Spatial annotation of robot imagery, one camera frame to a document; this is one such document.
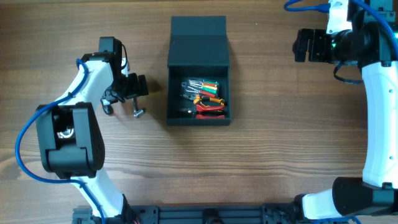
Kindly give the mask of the clear case coloured screwdrivers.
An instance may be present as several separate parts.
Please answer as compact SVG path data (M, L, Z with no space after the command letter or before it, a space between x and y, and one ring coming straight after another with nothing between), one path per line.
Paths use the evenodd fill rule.
M194 93L203 96L217 98L220 83L212 80L193 80L181 82L182 91L184 93Z

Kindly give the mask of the red handled cutters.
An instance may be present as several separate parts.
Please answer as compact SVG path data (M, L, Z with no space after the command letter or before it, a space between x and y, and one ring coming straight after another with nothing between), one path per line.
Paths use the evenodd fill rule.
M225 119L224 105L203 106L197 104L192 108L182 108L179 112L195 119Z

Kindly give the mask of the orange black pliers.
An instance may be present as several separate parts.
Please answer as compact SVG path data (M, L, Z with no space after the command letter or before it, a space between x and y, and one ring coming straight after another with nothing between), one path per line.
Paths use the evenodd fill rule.
M194 94L194 95L184 94L184 95L182 95L182 97L187 99L187 100L193 101L194 105L199 103L199 104L204 106L204 104L203 104L204 101L210 101L210 102L218 103L221 106L225 106L226 105L225 100L221 99L221 98L212 98L210 96L197 95L197 94Z

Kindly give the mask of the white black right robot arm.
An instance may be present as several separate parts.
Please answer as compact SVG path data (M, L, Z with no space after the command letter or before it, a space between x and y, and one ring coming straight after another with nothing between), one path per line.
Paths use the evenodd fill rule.
M366 89L368 146L361 177L339 177L331 189L299 195L294 222L342 222L397 214L397 11L394 1L329 1L313 6L328 14L326 29L301 29L296 62L336 69L355 65Z

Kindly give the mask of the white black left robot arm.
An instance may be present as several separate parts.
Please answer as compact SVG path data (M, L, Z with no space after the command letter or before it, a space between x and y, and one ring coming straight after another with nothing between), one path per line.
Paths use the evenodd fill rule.
M78 73L65 93L37 108L42 165L58 182L74 185L99 222L139 223L103 167L105 146L95 109L102 106L111 114L111 104L148 95L146 78L130 73L126 48L115 37L101 37L98 51L76 65Z

